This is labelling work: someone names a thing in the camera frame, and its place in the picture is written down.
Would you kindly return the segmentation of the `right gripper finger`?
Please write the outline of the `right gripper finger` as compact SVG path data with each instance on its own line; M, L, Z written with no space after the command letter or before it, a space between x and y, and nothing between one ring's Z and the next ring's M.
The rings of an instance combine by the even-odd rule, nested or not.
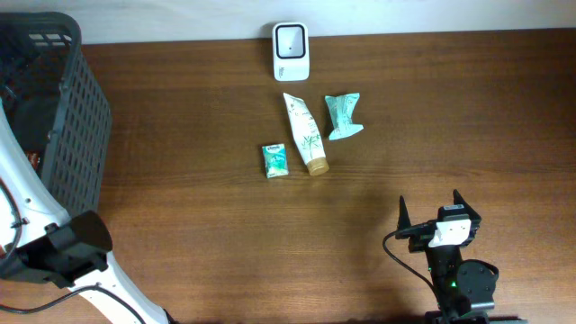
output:
M463 206L463 208L465 209L465 212L469 215L469 218L471 220L472 223L480 223L482 221L482 217L480 216L480 214L475 211L465 200L464 198L460 195L460 193L458 192L457 189L453 190L453 198L454 198L454 204L461 204Z
M406 230L411 227L410 216L404 197L401 195L399 199L399 218L397 223L397 230Z

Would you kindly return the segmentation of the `mint green snack packet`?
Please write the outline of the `mint green snack packet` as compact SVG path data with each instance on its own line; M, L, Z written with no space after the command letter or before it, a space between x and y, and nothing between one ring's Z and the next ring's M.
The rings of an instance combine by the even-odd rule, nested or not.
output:
M364 129L362 124L354 123L352 120L359 98L359 93L325 96L325 102L333 125L333 131L328 135L329 140L342 140Z

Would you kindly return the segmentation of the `white cream tube gold cap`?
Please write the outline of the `white cream tube gold cap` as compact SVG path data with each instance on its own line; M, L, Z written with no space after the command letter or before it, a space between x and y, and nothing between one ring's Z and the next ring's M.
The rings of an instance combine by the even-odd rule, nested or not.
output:
M329 171L320 130L306 103L298 97L283 93L294 143L311 176Z

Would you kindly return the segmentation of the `small teal tissue pack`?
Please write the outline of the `small teal tissue pack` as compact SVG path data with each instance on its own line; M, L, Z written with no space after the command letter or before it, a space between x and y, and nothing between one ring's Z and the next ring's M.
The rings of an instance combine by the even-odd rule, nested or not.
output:
M262 147L267 178L288 176L289 169L284 144L274 144Z

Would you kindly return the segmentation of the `red chocolate bar wrapper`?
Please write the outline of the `red chocolate bar wrapper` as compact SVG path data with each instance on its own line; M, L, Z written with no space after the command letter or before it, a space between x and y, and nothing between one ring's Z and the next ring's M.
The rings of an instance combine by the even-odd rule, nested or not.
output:
M27 157L32 169L38 171L42 161L42 153L39 151L25 151L24 155Z

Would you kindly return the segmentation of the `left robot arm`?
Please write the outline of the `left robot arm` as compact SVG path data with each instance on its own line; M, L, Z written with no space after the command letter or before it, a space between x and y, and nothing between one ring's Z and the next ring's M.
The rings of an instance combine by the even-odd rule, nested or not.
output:
M94 211L72 217L47 190L1 119L1 259L8 281L68 288L82 295L112 323L171 323L173 318L149 300L123 272L113 241Z

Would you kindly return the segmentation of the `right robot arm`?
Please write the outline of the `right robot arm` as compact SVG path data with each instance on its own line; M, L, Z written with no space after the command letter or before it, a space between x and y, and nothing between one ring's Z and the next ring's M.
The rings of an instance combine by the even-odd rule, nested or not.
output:
M438 310L425 314L426 323L522 323L518 317L492 318L493 294L500 272L487 262L462 258L461 249L476 237L482 217L459 194L438 209L435 219L412 224L403 197L397 229L387 237L406 239L409 252L426 254L431 278L424 282L435 296Z

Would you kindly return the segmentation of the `grey plastic mesh basket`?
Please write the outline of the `grey plastic mesh basket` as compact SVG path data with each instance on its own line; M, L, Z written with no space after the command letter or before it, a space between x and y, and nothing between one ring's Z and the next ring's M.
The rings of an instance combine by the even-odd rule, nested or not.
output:
M63 13L2 13L1 98L22 150L72 216L98 207L110 105L82 51L77 22Z

